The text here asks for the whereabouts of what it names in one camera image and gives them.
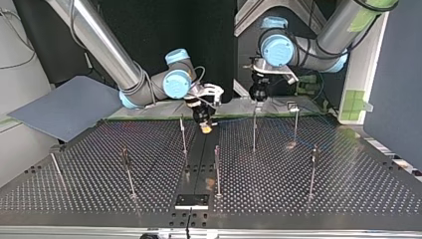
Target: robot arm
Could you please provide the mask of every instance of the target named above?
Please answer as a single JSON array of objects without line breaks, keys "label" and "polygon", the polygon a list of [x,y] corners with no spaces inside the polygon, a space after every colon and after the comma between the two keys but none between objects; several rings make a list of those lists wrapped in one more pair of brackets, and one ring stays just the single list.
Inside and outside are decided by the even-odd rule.
[{"label": "robot arm", "polygon": [[[194,83],[197,79],[195,70],[184,49],[168,53],[165,57],[168,70],[150,78],[148,73],[130,58],[89,0],[46,1],[70,26],[72,32],[75,31],[87,50],[116,81],[120,89],[119,97],[125,107],[142,108],[154,103],[155,99],[163,100],[167,97],[173,99],[187,97],[187,101],[192,99],[204,101],[201,94],[207,92],[210,85],[207,87]],[[214,92],[216,95],[213,97],[218,102],[221,91]],[[204,96],[210,95],[212,96],[212,93],[208,91]],[[205,104],[202,109],[208,111],[208,107]]]},{"label": "robot arm", "polygon": [[[350,44],[367,31],[380,14],[394,9],[398,0],[388,0],[388,8],[371,6],[363,0],[343,0],[329,18],[326,25],[316,39],[294,36],[288,29],[288,21],[281,17],[267,17],[264,19],[262,33],[258,40],[259,57],[255,58],[251,67],[254,86],[251,97],[265,100],[265,87],[273,75],[285,75],[285,66],[296,66],[319,72],[335,73],[340,71],[347,61],[349,52],[358,44],[347,49]],[[363,23],[356,25],[361,11],[367,11],[363,16]],[[297,78],[286,76],[289,84]]]}]

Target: green tape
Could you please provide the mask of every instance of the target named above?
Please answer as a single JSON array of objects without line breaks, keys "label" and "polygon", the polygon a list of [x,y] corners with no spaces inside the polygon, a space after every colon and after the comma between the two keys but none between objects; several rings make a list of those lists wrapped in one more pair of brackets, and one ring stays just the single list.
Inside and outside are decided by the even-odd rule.
[{"label": "green tape", "polygon": [[340,113],[341,120],[359,120],[360,112],[363,111],[364,108],[364,95],[365,91],[345,92],[342,112]]},{"label": "green tape", "polygon": [[[398,0],[368,0],[366,3],[379,8],[388,8],[394,5]],[[380,13],[363,8],[357,13],[354,20],[348,27],[348,32],[363,31]]]},{"label": "green tape", "polygon": [[8,119],[4,119],[0,121],[0,125],[6,124],[6,123],[10,123],[10,122],[19,122],[16,119],[12,119],[12,118],[8,118]]}]

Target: metal surface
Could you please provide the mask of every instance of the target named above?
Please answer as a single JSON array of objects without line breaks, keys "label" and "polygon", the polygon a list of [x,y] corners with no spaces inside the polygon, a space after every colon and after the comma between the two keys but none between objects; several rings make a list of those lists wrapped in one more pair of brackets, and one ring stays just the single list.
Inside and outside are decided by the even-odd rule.
[{"label": "metal surface", "polygon": [[[263,13],[274,7],[287,7],[307,23],[310,18],[311,4],[312,1],[307,0],[249,0],[236,14],[235,36],[239,37]],[[326,19],[319,7],[315,6],[311,29],[318,34],[325,22]]]},{"label": "metal surface", "polygon": [[[196,124],[185,127],[189,150]],[[121,166],[123,146],[130,149],[135,200]],[[11,190],[2,188],[0,224],[168,227],[178,220],[171,211],[185,167],[182,149],[178,120],[105,122],[56,154],[66,187],[49,159],[5,187]]]},{"label": "metal surface", "polygon": [[[258,119],[251,153],[252,119],[220,124],[221,188],[211,228],[422,230],[422,184],[351,129],[321,118]],[[313,163],[320,148],[314,198]]]},{"label": "metal surface", "polygon": [[[304,230],[422,231],[422,184],[351,129],[331,119],[302,117],[298,145],[287,148],[295,118],[257,122],[252,153],[253,119],[222,120],[210,134],[195,136],[195,123],[187,121],[188,165],[179,119],[105,122],[58,155],[67,191],[51,159],[1,188],[0,225],[163,228],[177,234],[165,228],[190,222],[197,236],[267,238],[286,236],[285,230],[304,233],[291,236],[304,236]],[[128,198],[119,161],[124,144],[132,155],[137,201]],[[309,202],[315,144],[320,154]],[[216,197],[216,145],[222,198]],[[209,209],[175,211],[180,194],[209,194]]]},{"label": "metal surface", "polygon": [[[88,0],[75,1],[75,33],[121,89],[136,86],[141,72]],[[72,0],[47,0],[66,22],[71,24]]]},{"label": "metal surface", "polygon": [[263,58],[257,58],[252,69],[262,74],[283,75],[290,85],[299,81],[296,74],[288,66],[273,67]]}]

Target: black cable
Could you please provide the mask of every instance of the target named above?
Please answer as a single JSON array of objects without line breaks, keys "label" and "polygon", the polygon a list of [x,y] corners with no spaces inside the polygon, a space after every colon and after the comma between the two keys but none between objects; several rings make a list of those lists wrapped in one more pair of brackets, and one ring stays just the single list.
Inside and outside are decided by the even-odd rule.
[{"label": "black cable", "polygon": [[32,56],[30,59],[28,59],[27,61],[23,62],[23,63],[19,63],[13,66],[7,66],[7,67],[0,67],[0,70],[7,70],[7,69],[12,69],[12,68],[17,68],[17,67],[21,67],[23,65],[26,65],[28,63],[30,63],[33,59],[35,58],[35,51],[32,52]]},{"label": "black cable", "polygon": [[[311,11],[310,11],[310,20],[308,21],[308,27],[310,29],[312,29],[311,24],[313,23],[313,14],[314,14],[315,7],[316,7],[316,1],[313,0],[313,3],[311,5]],[[305,65],[305,63],[307,62],[308,56],[310,55],[309,52],[311,50],[311,40],[309,38],[307,38],[307,40],[308,40],[307,51],[299,67],[303,67]]]},{"label": "black cable", "polygon": [[379,13],[384,13],[384,12],[392,11],[398,5],[398,1],[396,1],[391,7],[379,8],[379,7],[371,6],[371,5],[367,4],[366,2],[364,2],[362,0],[353,0],[353,1],[355,3],[357,3],[358,5],[360,5],[361,7],[366,8],[367,10],[374,11],[374,12],[379,12]]},{"label": "black cable", "polygon": [[69,13],[71,18],[71,25],[69,27],[71,29],[71,35],[75,43],[78,44],[78,46],[80,46],[82,49],[86,50],[87,48],[78,40],[77,36],[75,35],[75,1],[76,0],[72,0],[71,2],[71,10]]},{"label": "black cable", "polygon": [[351,51],[353,51],[354,49],[356,49],[362,42],[363,42],[363,40],[367,37],[367,35],[369,34],[369,31],[370,31],[370,29],[372,29],[372,27],[373,27],[373,25],[375,24],[375,22],[376,22],[376,20],[379,18],[379,15],[378,16],[376,16],[375,17],[375,19],[372,21],[372,23],[369,25],[369,27],[366,29],[366,31],[365,31],[365,33],[362,35],[362,37],[359,39],[359,41],[355,44],[355,45],[353,45],[353,46],[351,46],[351,47],[349,47],[348,49],[347,49],[347,51],[346,52],[344,52],[344,53],[340,53],[340,54],[332,54],[332,53],[329,53],[329,52],[327,52],[327,51],[325,51],[324,49],[322,49],[322,48],[320,48],[323,52],[325,52],[325,53],[327,53],[328,55],[332,55],[331,57],[322,57],[322,56],[318,56],[318,55],[315,55],[315,54],[312,54],[312,53],[310,53],[310,52],[308,52],[307,50],[305,50],[299,43],[298,43],[298,41],[297,41],[297,39],[296,39],[296,36],[295,35],[293,35],[292,33],[290,33],[290,32],[287,32],[289,35],[287,35],[291,40],[292,40],[292,42],[299,48],[299,50],[301,50],[302,52],[304,52],[305,54],[308,54],[308,55],[310,55],[310,56],[312,56],[312,57],[315,57],[315,58],[318,58],[318,59],[321,59],[321,60],[333,60],[333,59],[337,59],[337,58],[339,58],[339,57],[342,57],[342,56],[344,56],[344,55],[348,55],[349,53],[351,53]]}]

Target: end effector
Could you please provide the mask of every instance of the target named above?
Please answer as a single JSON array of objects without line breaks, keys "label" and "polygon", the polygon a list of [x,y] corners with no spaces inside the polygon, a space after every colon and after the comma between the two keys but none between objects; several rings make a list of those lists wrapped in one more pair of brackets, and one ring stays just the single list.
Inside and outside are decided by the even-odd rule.
[{"label": "end effector", "polygon": [[192,109],[193,118],[202,132],[209,133],[212,130],[211,117],[221,105],[224,90],[219,86],[197,81],[195,68],[184,49],[168,53],[165,61],[169,69],[153,76],[150,82],[140,82],[129,91],[120,90],[119,95],[124,106],[128,109],[141,108],[151,103],[151,97],[159,100],[167,97],[184,99]]}]

